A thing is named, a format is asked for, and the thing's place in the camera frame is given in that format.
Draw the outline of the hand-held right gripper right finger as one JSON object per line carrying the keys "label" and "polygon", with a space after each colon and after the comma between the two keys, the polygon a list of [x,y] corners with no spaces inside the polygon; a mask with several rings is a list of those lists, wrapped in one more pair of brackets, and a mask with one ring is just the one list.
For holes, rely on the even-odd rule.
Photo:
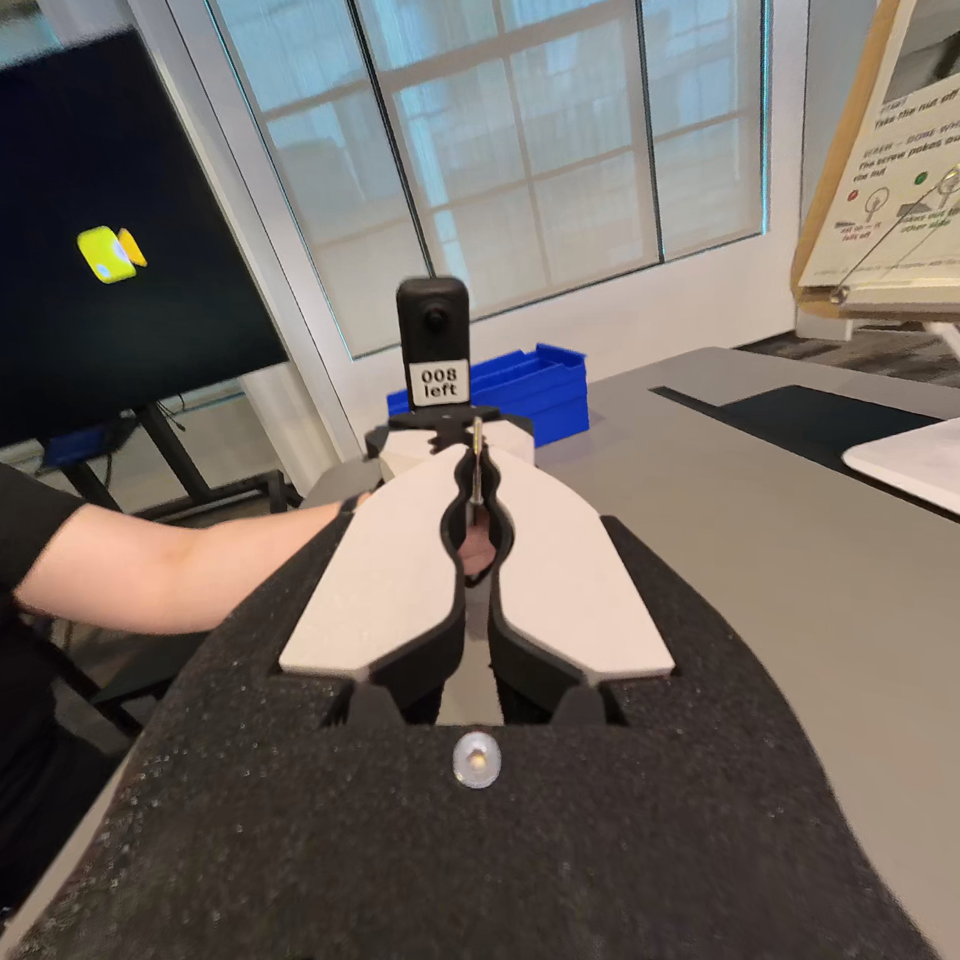
{"label": "hand-held right gripper right finger", "polygon": [[676,662],[607,520],[576,491],[508,452],[487,455],[490,666],[553,714],[569,690],[668,677]]}

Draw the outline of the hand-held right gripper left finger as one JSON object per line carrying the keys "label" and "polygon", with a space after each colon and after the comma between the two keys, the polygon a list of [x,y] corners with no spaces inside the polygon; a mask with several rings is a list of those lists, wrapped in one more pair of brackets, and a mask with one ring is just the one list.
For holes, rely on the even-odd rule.
{"label": "hand-held right gripper left finger", "polygon": [[433,724],[464,653],[464,445],[390,479],[353,511],[279,654],[285,674],[387,690]]}

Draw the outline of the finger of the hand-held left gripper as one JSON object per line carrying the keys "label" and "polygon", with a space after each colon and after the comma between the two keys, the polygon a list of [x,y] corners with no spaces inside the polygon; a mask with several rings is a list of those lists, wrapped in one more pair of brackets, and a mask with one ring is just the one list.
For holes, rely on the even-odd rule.
{"label": "finger of the hand-held left gripper", "polygon": [[530,467],[535,465],[534,437],[512,421],[485,421],[484,444],[491,459],[507,453]]}
{"label": "finger of the hand-held left gripper", "polygon": [[384,484],[451,484],[452,465],[435,429],[391,429],[378,462]]}

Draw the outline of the metal screw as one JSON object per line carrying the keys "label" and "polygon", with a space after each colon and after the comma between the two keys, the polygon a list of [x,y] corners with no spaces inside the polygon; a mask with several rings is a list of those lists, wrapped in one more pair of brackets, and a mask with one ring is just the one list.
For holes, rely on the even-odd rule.
{"label": "metal screw", "polygon": [[471,492],[466,510],[466,523],[473,528],[479,522],[479,515],[484,506],[483,492],[483,454],[484,454],[484,421],[481,415],[475,415],[472,421],[472,478]]}

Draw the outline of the blue plastic bin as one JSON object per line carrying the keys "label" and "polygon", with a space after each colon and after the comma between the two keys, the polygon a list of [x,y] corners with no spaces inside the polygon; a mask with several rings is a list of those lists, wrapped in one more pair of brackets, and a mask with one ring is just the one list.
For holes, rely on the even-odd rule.
{"label": "blue plastic bin", "polygon": [[405,367],[407,386],[387,397],[387,426],[465,441],[474,421],[523,422],[539,448],[587,431],[587,355],[539,343],[472,365],[467,358]]}

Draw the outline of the person's left forearm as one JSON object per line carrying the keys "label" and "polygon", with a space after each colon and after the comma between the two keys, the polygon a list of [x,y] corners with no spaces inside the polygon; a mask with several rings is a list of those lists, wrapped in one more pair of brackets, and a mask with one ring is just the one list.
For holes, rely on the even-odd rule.
{"label": "person's left forearm", "polygon": [[340,502],[194,529],[80,507],[13,590],[34,614],[144,635],[211,631],[338,518]]}

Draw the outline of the long desk strip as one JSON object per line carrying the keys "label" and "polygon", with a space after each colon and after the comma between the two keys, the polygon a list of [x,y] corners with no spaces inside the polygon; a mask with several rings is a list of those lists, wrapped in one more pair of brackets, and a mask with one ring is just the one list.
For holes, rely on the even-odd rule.
{"label": "long desk strip", "polygon": [[712,404],[666,386],[654,387],[650,392],[765,444],[882,490],[890,497],[958,522],[957,513],[858,473],[843,460],[843,454],[853,447],[939,424],[937,417],[800,385],[763,391],[725,404]]}

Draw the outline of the large gridded window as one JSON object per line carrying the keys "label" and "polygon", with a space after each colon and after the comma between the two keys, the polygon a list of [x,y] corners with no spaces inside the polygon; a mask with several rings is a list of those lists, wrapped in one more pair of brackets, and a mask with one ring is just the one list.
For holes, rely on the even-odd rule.
{"label": "large gridded window", "polygon": [[352,359],[766,228],[766,2],[206,2]]}

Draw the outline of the black television stand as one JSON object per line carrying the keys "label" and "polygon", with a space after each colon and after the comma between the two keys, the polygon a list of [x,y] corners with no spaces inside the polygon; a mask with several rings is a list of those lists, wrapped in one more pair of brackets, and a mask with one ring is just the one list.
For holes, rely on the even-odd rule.
{"label": "black television stand", "polygon": [[[162,403],[143,405],[134,409],[131,414],[117,415],[108,422],[118,417],[137,419],[139,426],[136,429],[142,428],[147,433],[184,491],[184,495],[179,498],[139,510],[136,516],[140,519],[173,522],[207,515],[230,503],[252,499],[264,499],[269,504],[271,514],[282,514],[300,507],[304,501],[292,482],[288,481],[279,469],[253,474],[220,486],[211,486],[177,435],[177,431],[184,431],[185,426],[176,423]],[[46,473],[61,473],[87,503],[121,512],[121,507],[110,491],[113,463],[114,454],[109,458],[101,457],[61,469],[41,470]]]}

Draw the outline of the black office chair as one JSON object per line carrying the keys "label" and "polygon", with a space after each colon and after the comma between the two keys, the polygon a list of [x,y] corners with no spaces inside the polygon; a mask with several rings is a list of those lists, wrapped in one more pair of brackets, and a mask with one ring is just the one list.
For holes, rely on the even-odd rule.
{"label": "black office chair", "polygon": [[143,724],[127,712],[125,704],[143,697],[161,701],[209,634],[201,631],[153,637],[153,646],[137,653],[103,687],[56,645],[48,644],[47,657],[68,689],[78,694],[120,735],[135,739],[142,733]]}

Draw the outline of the large black television screen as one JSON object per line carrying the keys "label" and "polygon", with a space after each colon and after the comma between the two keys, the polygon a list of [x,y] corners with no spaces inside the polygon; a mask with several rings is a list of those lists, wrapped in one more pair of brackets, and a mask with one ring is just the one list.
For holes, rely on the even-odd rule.
{"label": "large black television screen", "polygon": [[288,355],[135,30],[1,76],[2,447]]}

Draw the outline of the printed instruction sheet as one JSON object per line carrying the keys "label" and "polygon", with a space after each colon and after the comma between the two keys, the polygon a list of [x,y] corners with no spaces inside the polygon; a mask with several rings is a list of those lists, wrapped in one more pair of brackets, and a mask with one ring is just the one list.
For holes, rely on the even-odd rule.
{"label": "printed instruction sheet", "polygon": [[952,309],[959,3],[880,2],[798,242],[798,296]]}

